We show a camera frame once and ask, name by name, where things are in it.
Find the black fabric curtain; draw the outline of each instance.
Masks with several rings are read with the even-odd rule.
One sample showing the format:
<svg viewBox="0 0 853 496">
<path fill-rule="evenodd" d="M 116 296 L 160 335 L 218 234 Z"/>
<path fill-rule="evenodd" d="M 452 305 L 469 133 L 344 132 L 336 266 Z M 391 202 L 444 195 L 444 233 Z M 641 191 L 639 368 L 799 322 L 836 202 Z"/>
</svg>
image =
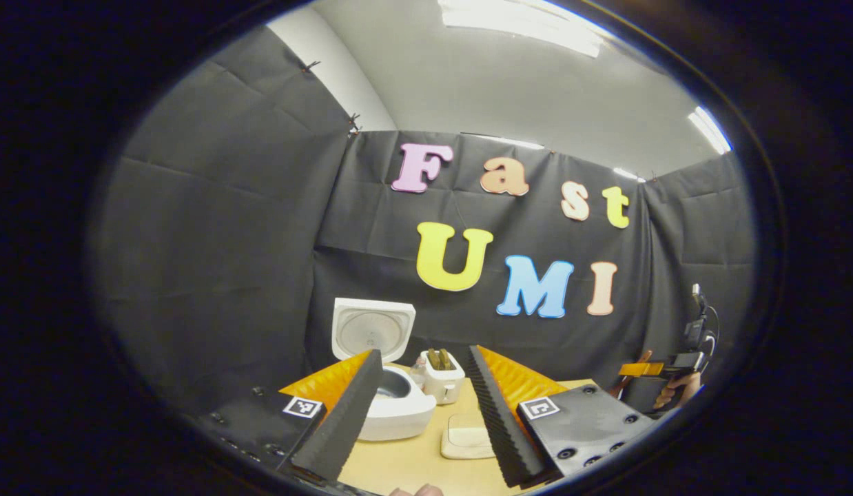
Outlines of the black fabric curtain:
<svg viewBox="0 0 853 496">
<path fill-rule="evenodd" d="M 699 282 L 723 320 L 710 367 L 723 366 L 754 257 L 748 193 L 730 155 L 638 185 L 568 155 L 473 136 L 351 136 L 347 113 L 304 66 L 269 29 L 251 32 L 178 82 L 114 164 L 95 236 L 99 294 L 128 357 L 172 404 L 204 411 L 334 363 L 338 296 L 414 304 L 401 363 L 429 347 L 462 358 L 479 343 L 553 379 L 610 387 L 643 349 L 676 351 Z M 453 150 L 422 194 L 389 187 L 405 143 Z M 523 164 L 527 194 L 484 191 L 495 157 Z M 588 190 L 588 219 L 562 213 L 566 181 Z M 602 191 L 613 186 L 628 197 L 625 229 L 607 219 Z M 473 288 L 418 277 L 421 222 L 454 228 L 451 273 L 464 267 L 462 230 L 493 234 Z M 574 265 L 562 318 L 497 313 L 509 255 L 530 257 L 538 276 L 556 260 Z M 604 316 L 586 311 L 597 261 L 618 267 Z M 643 406 L 658 386 L 635 381 L 627 401 Z"/>
</svg>

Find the ceiling light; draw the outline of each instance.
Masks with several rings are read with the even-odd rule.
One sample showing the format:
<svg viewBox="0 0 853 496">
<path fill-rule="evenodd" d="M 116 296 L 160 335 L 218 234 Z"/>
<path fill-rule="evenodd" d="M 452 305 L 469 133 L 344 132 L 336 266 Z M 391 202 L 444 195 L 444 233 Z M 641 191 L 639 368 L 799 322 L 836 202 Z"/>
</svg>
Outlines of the ceiling light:
<svg viewBox="0 0 853 496">
<path fill-rule="evenodd" d="M 635 179 L 635 181 L 637 181 L 638 183 L 647 182 L 647 180 L 642 178 L 641 176 L 638 176 L 637 174 L 632 174 L 631 172 L 628 172 L 628 170 L 620 169 L 619 167 L 614 167 L 613 172 L 619 174 L 620 176 L 623 176 L 623 178 Z"/>
<path fill-rule="evenodd" d="M 450 28 L 509 32 L 597 57 L 601 44 L 598 32 L 605 34 L 606 31 L 550 3 L 534 0 L 523 2 L 526 3 L 508 0 L 439 0 L 439 6 L 442 7 L 442 21 Z"/>
<path fill-rule="evenodd" d="M 703 136 L 708 139 L 717 154 L 722 155 L 732 150 L 730 142 L 726 140 L 726 137 L 723 137 L 723 132 L 720 132 L 720 128 L 717 127 L 714 119 L 702 107 L 697 107 L 692 114 L 687 116 L 687 119 L 694 126 L 697 126 L 699 132 L 703 133 Z"/>
<path fill-rule="evenodd" d="M 516 145 L 517 147 L 530 148 L 531 150 L 543 150 L 543 145 L 538 145 L 536 143 L 528 143 L 528 141 L 518 141 L 517 139 L 499 138 L 497 136 L 487 136 L 486 134 L 475 134 L 474 132 L 462 132 L 461 134 L 466 134 L 469 136 L 477 136 L 479 138 L 484 138 L 484 139 L 490 139 L 490 141 L 498 141 L 500 143 L 506 143 L 507 145 Z"/>
</svg>

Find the foam letter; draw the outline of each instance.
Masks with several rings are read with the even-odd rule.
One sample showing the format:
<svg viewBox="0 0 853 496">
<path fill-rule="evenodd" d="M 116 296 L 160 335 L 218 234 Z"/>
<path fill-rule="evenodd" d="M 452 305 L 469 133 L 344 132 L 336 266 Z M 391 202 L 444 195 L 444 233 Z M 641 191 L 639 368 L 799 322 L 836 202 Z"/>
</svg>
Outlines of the foam letter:
<svg viewBox="0 0 853 496">
<path fill-rule="evenodd" d="M 613 289 L 613 274 L 616 273 L 616 264 L 595 262 L 591 267 L 595 273 L 595 292 L 593 301 L 586 308 L 586 311 L 590 315 L 610 315 L 613 312 L 610 294 Z"/>
<path fill-rule="evenodd" d="M 420 223 L 420 248 L 418 249 L 418 276 L 436 289 L 462 291 L 479 282 L 484 264 L 484 248 L 493 241 L 493 234 L 482 229 L 464 230 L 470 247 L 466 252 L 466 267 L 461 273 L 447 273 L 444 268 L 445 247 L 454 236 L 454 228 L 440 223 Z"/>
<path fill-rule="evenodd" d="M 518 306 L 518 295 L 524 301 L 524 310 L 528 315 L 537 310 L 544 318 L 564 317 L 564 293 L 568 289 L 568 278 L 574 272 L 569 262 L 555 261 L 546 271 L 542 280 L 537 280 L 537 270 L 529 257 L 509 255 L 506 257 L 509 267 L 509 285 L 506 286 L 506 299 L 497 307 L 501 315 L 518 315 L 522 309 Z"/>
<path fill-rule="evenodd" d="M 589 192 L 586 187 L 580 183 L 568 181 L 562 185 L 562 212 L 565 217 L 571 217 L 574 220 L 586 220 L 589 218 L 589 204 L 586 199 L 589 198 Z"/>
<path fill-rule="evenodd" d="M 625 229 L 628 226 L 628 217 L 623 216 L 622 207 L 628 207 L 628 196 L 622 194 L 619 186 L 605 189 L 601 196 L 607 198 L 607 220 L 613 227 Z"/>
<path fill-rule="evenodd" d="M 482 176 L 481 185 L 490 194 L 521 196 L 531 188 L 524 182 L 524 166 L 515 159 L 493 158 L 484 163 L 484 170 L 487 172 Z"/>
<path fill-rule="evenodd" d="M 404 157 L 402 157 L 402 170 L 399 172 L 399 179 L 393 181 L 389 187 L 398 192 L 413 192 L 413 194 L 422 194 L 427 190 L 427 183 L 423 180 L 423 173 L 426 172 L 426 177 L 430 180 L 435 179 L 439 175 L 439 167 L 442 163 L 439 157 L 444 161 L 451 161 L 454 158 L 454 150 L 448 145 L 417 145 L 415 143 L 405 143 L 402 145 Z M 432 156 L 427 160 L 427 154 L 439 155 Z"/>
</svg>

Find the blue letter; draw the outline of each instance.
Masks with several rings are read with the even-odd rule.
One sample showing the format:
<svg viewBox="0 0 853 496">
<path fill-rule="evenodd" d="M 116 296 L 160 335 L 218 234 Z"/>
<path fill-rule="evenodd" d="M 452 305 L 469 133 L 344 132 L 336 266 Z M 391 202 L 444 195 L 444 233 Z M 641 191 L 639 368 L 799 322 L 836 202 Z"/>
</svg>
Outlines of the blue letter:
<svg viewBox="0 0 853 496">
<path fill-rule="evenodd" d="M 530 257 L 509 255 L 506 257 L 506 266 L 509 266 L 509 286 L 506 287 L 506 299 L 498 305 L 497 313 L 521 313 L 522 309 L 518 307 L 518 295 L 521 294 L 528 315 L 533 314 L 537 305 L 543 302 L 537 315 L 544 318 L 564 317 L 564 293 L 568 289 L 568 278 L 574 272 L 573 264 L 553 262 L 542 280 L 537 280 L 537 270 Z"/>
</svg>

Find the table surface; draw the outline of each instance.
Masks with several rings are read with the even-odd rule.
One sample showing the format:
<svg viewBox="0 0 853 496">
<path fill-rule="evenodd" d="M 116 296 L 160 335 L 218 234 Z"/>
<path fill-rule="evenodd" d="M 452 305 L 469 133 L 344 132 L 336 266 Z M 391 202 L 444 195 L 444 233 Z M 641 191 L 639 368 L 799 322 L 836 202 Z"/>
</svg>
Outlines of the table surface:
<svg viewBox="0 0 853 496">
<path fill-rule="evenodd" d="M 388 365 L 408 369 L 404 365 Z M 594 384 L 591 380 L 561 380 L 559 383 L 569 389 Z M 419 436 L 391 442 L 358 440 L 338 480 L 382 495 L 397 487 L 414 493 L 423 484 L 442 489 L 445 496 L 523 493 L 518 487 L 506 487 L 496 458 L 447 459 L 440 454 L 442 433 L 449 417 L 457 414 L 479 414 L 479 402 L 469 378 L 464 379 L 457 402 L 436 406 L 429 425 Z"/>
</svg>

